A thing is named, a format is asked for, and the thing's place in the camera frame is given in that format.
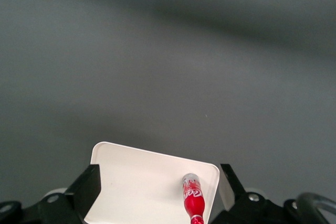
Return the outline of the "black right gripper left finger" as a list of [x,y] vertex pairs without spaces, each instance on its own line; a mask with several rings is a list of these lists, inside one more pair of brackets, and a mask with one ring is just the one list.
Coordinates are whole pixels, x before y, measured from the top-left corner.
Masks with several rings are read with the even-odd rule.
[[100,192],[100,166],[91,164],[65,192],[47,195],[28,208],[19,201],[1,202],[1,223],[86,223]]

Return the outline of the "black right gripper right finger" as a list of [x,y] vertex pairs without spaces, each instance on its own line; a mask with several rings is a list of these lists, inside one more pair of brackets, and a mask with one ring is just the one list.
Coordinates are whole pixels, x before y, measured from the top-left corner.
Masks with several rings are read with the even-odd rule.
[[229,164],[221,164],[219,170],[224,209],[211,223],[299,223],[293,199],[278,206],[256,191],[247,191]]

